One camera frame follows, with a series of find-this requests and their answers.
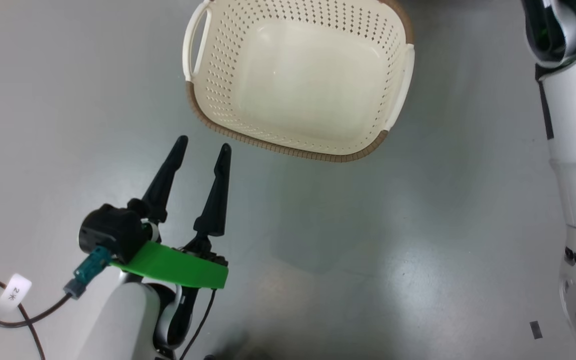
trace white handle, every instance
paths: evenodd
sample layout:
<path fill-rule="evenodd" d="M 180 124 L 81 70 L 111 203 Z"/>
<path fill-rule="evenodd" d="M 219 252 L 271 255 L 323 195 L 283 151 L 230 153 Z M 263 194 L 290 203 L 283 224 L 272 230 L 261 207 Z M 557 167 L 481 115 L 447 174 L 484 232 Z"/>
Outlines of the white handle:
<path fill-rule="evenodd" d="M 199 64 L 202 62 L 204 46 L 206 45 L 206 39 L 208 39 L 208 27 L 210 26 L 210 20 L 213 16 L 213 12 L 209 8 L 210 4 L 211 0 L 204 0 L 204 2 L 202 2 L 196 10 L 194 10 L 192 17 L 188 22 L 188 27 L 185 28 L 181 60 L 183 66 L 183 76 L 185 76 L 186 82 L 192 82 L 193 76 L 197 75 L 197 72 L 199 71 Z M 201 44 L 199 45 L 197 60 L 194 63 L 194 69 L 192 69 L 191 54 L 193 52 L 193 41 L 195 39 L 195 32 L 197 31 L 197 27 L 199 25 L 199 19 L 202 18 L 204 12 L 206 13 L 206 23 L 203 27 L 203 35 L 201 36 Z"/>
<path fill-rule="evenodd" d="M 390 117 L 386 121 L 386 125 L 384 126 L 384 130 L 390 132 L 393 125 L 395 125 L 395 121 L 400 116 L 400 112 L 402 112 L 402 108 L 404 107 L 404 102 L 406 101 L 406 96 L 408 95 L 408 91 L 410 88 L 410 82 L 412 80 L 412 72 L 415 68 L 415 46 L 411 43 L 407 44 L 408 50 L 406 54 L 406 59 L 404 60 L 406 63 L 404 64 L 404 78 L 401 81 L 401 88 L 399 89 L 399 94 L 395 100 L 395 105 L 392 108 L 392 112 L 390 113 Z"/>

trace cable connector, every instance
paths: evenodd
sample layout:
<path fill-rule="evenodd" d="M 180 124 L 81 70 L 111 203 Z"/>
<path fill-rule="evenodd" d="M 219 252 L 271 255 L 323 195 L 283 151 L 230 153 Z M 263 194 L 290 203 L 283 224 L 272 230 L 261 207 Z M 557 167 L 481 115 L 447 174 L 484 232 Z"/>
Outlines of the cable connector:
<path fill-rule="evenodd" d="M 101 274 L 112 259 L 112 253 L 107 248 L 97 246 L 75 269 L 73 272 L 75 278 L 68 281 L 68 284 L 63 287 L 63 291 L 70 294 L 74 300 L 78 300 L 86 292 L 87 285 Z"/>

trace beige basket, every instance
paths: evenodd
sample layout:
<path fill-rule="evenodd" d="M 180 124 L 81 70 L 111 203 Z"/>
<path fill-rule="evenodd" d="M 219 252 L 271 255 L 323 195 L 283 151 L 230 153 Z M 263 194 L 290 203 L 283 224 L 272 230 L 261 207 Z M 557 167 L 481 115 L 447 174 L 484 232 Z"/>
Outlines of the beige basket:
<path fill-rule="evenodd" d="M 393 0 L 206 0 L 183 39 L 188 100 L 209 128 L 239 141 L 357 160 L 402 111 L 412 43 L 410 20 Z"/>

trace green bracket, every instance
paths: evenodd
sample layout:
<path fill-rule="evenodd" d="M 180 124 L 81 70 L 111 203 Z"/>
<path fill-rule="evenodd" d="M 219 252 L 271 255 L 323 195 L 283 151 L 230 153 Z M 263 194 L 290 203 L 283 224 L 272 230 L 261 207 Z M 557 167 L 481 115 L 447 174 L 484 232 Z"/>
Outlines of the green bracket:
<path fill-rule="evenodd" d="M 110 265 L 144 278 L 189 288 L 223 289 L 228 268 L 168 246 L 147 242 L 128 264 Z"/>

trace black cable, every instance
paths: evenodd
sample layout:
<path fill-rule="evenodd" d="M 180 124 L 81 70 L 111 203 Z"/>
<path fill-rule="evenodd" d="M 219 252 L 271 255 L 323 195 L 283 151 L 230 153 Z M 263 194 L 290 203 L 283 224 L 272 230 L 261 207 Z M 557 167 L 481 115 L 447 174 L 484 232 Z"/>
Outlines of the black cable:
<path fill-rule="evenodd" d="M 0 281 L 0 288 L 6 289 L 6 284 Z M 17 307 L 21 315 L 23 316 L 23 321 L 18 322 L 6 322 L 0 320 L 0 328 L 7 328 L 7 329 L 15 329 L 15 328 L 23 328 L 24 326 L 28 326 L 30 333 L 32 333 L 32 339 L 34 340 L 34 344 L 37 346 L 37 351 L 39 351 L 39 357 L 41 360 L 46 360 L 46 354 L 44 353 L 44 348 L 42 347 L 41 342 L 39 342 L 39 335 L 37 335 L 37 330 L 35 330 L 34 323 L 41 321 L 48 315 L 54 313 L 57 309 L 61 308 L 66 301 L 71 298 L 71 294 L 66 294 L 66 296 L 62 297 L 55 305 L 53 305 L 50 309 L 42 312 L 41 314 L 30 318 L 24 306 L 20 303 Z"/>
<path fill-rule="evenodd" d="M 201 322 L 199 323 L 197 330 L 194 332 L 194 335 L 192 335 L 192 339 L 190 339 L 190 342 L 188 342 L 188 345 L 186 345 L 185 349 L 183 349 L 183 353 L 181 354 L 181 357 L 179 358 L 179 360 L 184 360 L 184 358 L 186 357 L 186 354 L 190 350 L 190 347 L 193 346 L 193 343 L 195 342 L 195 340 L 199 336 L 199 332 L 202 330 L 202 327 L 204 326 L 204 323 L 206 322 L 206 319 L 208 318 L 208 314 L 210 313 L 210 309 L 213 307 L 216 292 L 217 292 L 217 289 L 212 289 L 212 294 L 210 296 L 210 302 L 208 303 L 208 307 L 206 307 L 206 312 L 205 312 L 205 314 L 203 314 L 203 318 L 201 319 Z"/>

